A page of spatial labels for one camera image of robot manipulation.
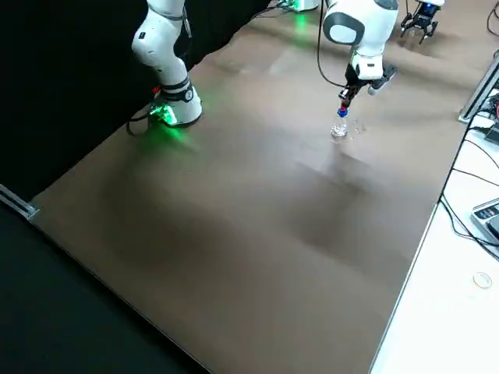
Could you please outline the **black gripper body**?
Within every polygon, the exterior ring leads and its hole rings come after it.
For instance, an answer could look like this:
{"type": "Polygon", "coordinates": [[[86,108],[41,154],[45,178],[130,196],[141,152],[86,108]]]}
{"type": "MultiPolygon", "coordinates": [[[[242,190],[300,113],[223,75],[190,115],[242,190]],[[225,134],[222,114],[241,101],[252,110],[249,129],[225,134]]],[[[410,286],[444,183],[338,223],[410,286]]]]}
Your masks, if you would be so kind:
{"type": "Polygon", "coordinates": [[[412,20],[415,24],[431,24],[438,10],[438,5],[419,5],[412,20]]]}
{"type": "Polygon", "coordinates": [[[345,70],[346,86],[349,90],[360,90],[362,87],[369,85],[369,79],[360,79],[357,71],[349,63],[345,70]]]}

